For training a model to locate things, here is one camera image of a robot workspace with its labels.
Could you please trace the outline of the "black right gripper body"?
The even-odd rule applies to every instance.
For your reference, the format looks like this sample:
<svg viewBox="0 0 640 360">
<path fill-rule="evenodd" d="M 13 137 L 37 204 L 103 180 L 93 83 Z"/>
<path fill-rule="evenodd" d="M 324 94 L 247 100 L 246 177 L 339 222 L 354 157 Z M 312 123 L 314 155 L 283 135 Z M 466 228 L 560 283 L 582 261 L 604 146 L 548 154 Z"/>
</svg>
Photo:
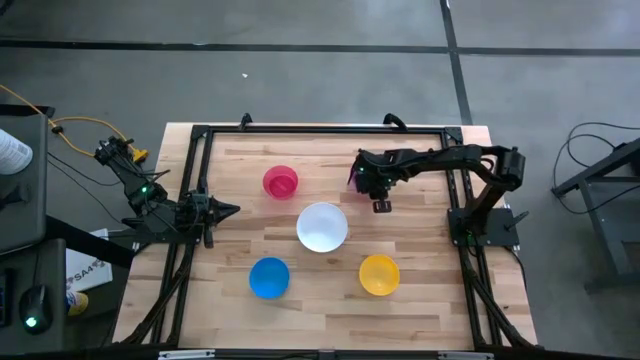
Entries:
<svg viewBox="0 0 640 360">
<path fill-rule="evenodd" d="M 358 193 L 367 194 L 372 200 L 386 200 L 395 185 L 388 173 L 392 156 L 385 152 L 376 154 L 359 149 L 354 160 L 354 184 Z"/>
</svg>

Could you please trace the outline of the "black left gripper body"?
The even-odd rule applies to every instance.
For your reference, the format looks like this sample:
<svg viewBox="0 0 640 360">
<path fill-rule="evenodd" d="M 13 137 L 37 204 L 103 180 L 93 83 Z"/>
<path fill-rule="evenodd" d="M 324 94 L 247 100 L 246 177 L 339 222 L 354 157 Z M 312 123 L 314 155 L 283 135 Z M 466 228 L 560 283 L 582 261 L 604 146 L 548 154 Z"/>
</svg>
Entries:
<svg viewBox="0 0 640 360">
<path fill-rule="evenodd" d="M 218 201 L 206 193 L 190 191 L 176 207 L 176 229 L 185 234 L 194 234 L 199 228 L 204 246 L 214 247 L 213 230 L 218 218 Z"/>
</svg>

